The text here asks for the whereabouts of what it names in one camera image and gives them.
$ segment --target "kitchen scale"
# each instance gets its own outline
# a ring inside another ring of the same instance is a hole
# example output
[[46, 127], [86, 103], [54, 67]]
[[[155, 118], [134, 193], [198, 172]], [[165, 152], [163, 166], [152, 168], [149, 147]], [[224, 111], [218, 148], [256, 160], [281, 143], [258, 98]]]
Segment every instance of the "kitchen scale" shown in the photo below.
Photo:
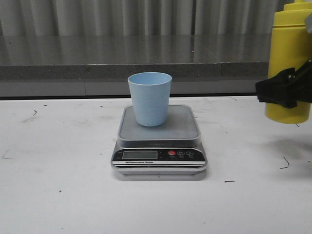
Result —
[[111, 165], [124, 175], [194, 175], [205, 170], [207, 158], [191, 108], [169, 105], [165, 123], [145, 127], [136, 122], [133, 106], [126, 107]]

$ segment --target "light blue cup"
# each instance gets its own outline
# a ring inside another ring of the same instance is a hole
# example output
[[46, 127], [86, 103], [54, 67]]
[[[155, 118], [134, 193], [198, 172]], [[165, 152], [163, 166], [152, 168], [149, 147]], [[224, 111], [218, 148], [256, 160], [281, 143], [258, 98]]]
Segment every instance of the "light blue cup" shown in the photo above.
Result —
[[128, 78], [136, 121], [148, 127], [167, 118], [171, 76], [161, 72], [137, 73]]

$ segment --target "white table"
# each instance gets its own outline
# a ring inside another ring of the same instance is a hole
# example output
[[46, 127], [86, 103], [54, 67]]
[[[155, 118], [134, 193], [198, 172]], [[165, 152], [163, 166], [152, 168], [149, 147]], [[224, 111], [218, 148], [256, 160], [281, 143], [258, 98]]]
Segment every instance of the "white table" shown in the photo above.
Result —
[[110, 166], [129, 104], [0, 101], [1, 234], [312, 233], [311, 120], [273, 122], [256, 97], [171, 98], [192, 107], [208, 172], [132, 181]]

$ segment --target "cup rim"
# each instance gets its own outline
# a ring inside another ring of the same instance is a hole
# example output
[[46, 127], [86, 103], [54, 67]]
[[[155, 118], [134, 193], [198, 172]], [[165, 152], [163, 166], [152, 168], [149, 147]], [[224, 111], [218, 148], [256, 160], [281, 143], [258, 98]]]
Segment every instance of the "cup rim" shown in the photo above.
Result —
[[[139, 83], [134, 83], [134, 82], [130, 81], [130, 79], [131, 79], [132, 77], [137, 76], [137, 75], [139, 75], [139, 74], [151, 74], [151, 73], [154, 73], [154, 74], [164, 74], [164, 75], [166, 75], [167, 77], [169, 77], [169, 79], [168, 79], [167, 81], [165, 81], [165, 82], [158, 83], [158, 84], [139, 84]], [[167, 74], [167, 73], [164, 73], [164, 72], [139, 72], [139, 73], [135, 73], [135, 74], [133, 74], [133, 75], [131, 75], [131, 76], [128, 77], [128, 82], [129, 82], [129, 83], [136, 84], [136, 85], [144, 85], [144, 86], [162, 85], [162, 84], [166, 84], [166, 83], [168, 83], [168, 82], [171, 82], [171, 80], [172, 80], [171, 75], [169, 75], [169, 74]]]

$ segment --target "yellow container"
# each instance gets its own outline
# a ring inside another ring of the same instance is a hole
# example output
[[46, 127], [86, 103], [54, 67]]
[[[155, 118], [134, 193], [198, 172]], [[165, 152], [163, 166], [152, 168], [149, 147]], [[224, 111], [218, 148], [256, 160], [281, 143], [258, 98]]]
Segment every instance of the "yellow container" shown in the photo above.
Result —
[[[296, 70], [312, 58], [312, 35], [308, 34], [304, 20], [312, 13], [312, 2], [296, 0], [286, 4], [284, 11], [276, 12], [271, 38], [269, 78], [280, 71]], [[288, 109], [267, 103], [266, 116], [281, 123], [302, 123], [309, 118], [310, 103], [298, 101], [297, 107]]]

